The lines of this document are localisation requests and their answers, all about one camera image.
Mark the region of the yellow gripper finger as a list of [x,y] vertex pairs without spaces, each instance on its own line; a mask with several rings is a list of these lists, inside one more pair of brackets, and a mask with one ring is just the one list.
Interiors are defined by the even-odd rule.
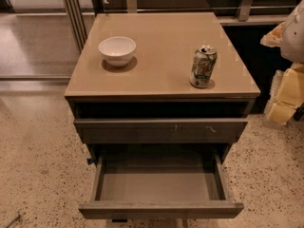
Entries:
[[286,124],[295,114],[295,110],[286,105],[276,104],[270,108],[267,118],[277,124]]
[[280,47],[282,40],[282,30],[284,25],[285,25],[284,22],[277,25],[273,30],[271,30],[261,38],[260,43],[263,46],[269,48]]

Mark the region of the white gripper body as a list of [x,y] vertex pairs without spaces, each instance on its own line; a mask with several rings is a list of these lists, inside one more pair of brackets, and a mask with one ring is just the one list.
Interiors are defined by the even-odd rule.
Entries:
[[292,64],[284,74],[275,99],[292,108],[304,103],[304,65]]

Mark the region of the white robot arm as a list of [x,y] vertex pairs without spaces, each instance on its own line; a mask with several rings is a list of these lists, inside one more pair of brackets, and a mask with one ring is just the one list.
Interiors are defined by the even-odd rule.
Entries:
[[287,20],[262,37],[260,43],[280,48],[281,56],[292,63],[277,70],[272,80],[270,99],[264,108],[264,125],[279,128],[290,119],[304,119],[304,0]]

